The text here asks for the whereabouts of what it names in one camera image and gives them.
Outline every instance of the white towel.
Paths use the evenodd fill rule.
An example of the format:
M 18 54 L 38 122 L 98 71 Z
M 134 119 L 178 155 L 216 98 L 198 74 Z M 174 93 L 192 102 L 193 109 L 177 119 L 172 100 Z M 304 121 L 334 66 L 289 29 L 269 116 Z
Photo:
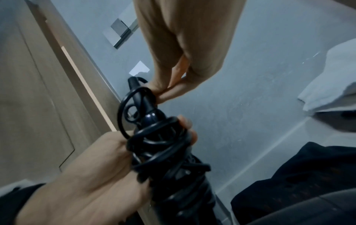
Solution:
M 356 110 L 356 39 L 328 51 L 324 72 L 298 98 L 308 112 Z

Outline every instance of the dark fabric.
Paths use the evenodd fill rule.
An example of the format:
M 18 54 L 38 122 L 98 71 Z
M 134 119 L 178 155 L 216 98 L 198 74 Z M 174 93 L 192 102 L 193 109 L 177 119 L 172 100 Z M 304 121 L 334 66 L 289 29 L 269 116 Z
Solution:
M 309 142 L 271 179 L 257 181 L 231 202 L 241 225 L 319 195 L 356 188 L 356 148 Z
M 0 224 L 14 224 L 17 214 L 31 195 L 44 184 L 18 189 L 0 197 Z

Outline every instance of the person's right hand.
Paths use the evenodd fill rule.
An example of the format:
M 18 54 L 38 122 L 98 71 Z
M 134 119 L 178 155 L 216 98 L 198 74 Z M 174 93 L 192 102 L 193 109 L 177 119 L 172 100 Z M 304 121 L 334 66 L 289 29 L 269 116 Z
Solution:
M 134 0 L 155 65 L 147 86 L 158 104 L 193 90 L 221 69 L 245 1 Z

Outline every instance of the gray wall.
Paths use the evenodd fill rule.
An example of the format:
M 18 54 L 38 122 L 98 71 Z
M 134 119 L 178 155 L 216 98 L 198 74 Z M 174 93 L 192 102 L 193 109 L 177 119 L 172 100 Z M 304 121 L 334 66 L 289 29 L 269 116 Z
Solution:
M 138 61 L 152 76 L 140 30 L 119 50 L 102 34 L 129 0 L 52 1 L 120 97 Z M 248 0 L 221 71 L 160 108 L 193 120 L 194 152 L 221 189 L 306 116 L 298 94 L 323 71 L 326 52 L 353 38 L 356 11 L 332 0 Z

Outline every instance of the person's left hand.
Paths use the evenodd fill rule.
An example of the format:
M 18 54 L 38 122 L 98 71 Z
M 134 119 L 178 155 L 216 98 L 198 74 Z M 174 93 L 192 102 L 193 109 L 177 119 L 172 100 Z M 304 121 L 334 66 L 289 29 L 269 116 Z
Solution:
M 178 118 L 183 127 L 192 127 L 189 120 Z M 197 134 L 190 132 L 194 144 Z M 137 181 L 125 145 L 120 132 L 103 135 L 54 182 L 33 194 L 16 224 L 97 225 L 125 220 L 149 200 L 149 183 Z

